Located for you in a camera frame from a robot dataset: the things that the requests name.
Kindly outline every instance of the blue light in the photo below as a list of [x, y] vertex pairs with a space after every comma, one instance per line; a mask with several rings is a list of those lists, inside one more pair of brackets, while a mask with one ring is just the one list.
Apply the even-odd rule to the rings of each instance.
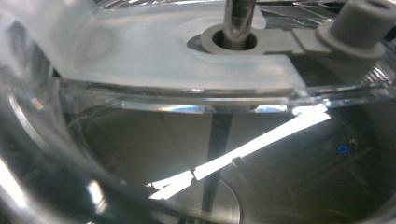
[[347, 145], [340, 145], [340, 146], [337, 148], [337, 150], [338, 150], [338, 152], [339, 152], [340, 154], [345, 155], [345, 154], [347, 154], [347, 153], [349, 152], [349, 147], [348, 147]]

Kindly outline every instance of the gray plastic post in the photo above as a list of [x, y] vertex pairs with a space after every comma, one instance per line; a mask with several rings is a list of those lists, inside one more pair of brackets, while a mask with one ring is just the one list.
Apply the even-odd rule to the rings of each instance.
[[349, 0], [330, 33], [351, 47], [370, 49], [394, 25], [394, 8], [392, 3], [384, 0]]

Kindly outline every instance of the metal shaft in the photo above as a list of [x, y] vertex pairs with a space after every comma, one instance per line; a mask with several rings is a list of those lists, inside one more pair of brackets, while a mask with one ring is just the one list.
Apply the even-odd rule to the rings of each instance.
[[[224, 155], [227, 147], [233, 115], [215, 114], [210, 129], [209, 149], [207, 160], [212, 161]], [[213, 212], [213, 205], [218, 192], [221, 170], [216, 171], [205, 179], [202, 199], [202, 210]]]
[[256, 0], [227, 0], [222, 30], [222, 46], [226, 49], [246, 49]]

